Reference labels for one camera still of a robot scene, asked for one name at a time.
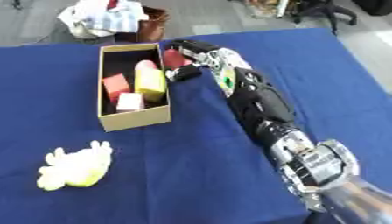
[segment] red cube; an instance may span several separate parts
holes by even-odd
[[[122,73],[103,79],[103,85],[108,92],[108,98],[112,103],[117,103],[121,93],[129,93],[130,85]]]

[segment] plush chick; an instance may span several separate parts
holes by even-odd
[[[41,174],[37,186],[46,191],[54,191],[65,185],[87,187],[100,180],[108,170],[113,149],[109,142],[91,142],[91,149],[65,153],[57,148],[48,153],[45,161],[49,166],[38,169]]]

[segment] white cloth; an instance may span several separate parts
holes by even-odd
[[[58,18],[79,39],[107,37],[117,32],[137,32],[140,20],[149,19],[139,2],[119,0],[107,10],[109,0],[80,0]]]

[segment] office chair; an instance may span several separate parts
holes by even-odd
[[[302,2],[298,5],[297,13],[294,13],[294,23],[299,24],[302,21],[302,17],[312,16],[314,14],[323,13],[331,23],[332,33],[336,35],[338,30],[338,19],[335,13],[347,15],[350,17],[348,22],[350,25],[357,24],[357,15],[352,11],[335,5],[333,0],[309,0]]]
[[[22,10],[22,4],[20,3],[20,0],[13,0],[12,1],[12,6],[16,9],[16,10]]]

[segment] robotic hand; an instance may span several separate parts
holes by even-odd
[[[210,68],[241,126],[308,209],[330,212],[342,223],[392,223],[392,196],[360,178],[355,156],[342,143],[314,144],[294,124],[284,98],[237,52],[183,39],[166,48],[178,50],[194,67]],[[179,68],[168,78],[194,76]]]

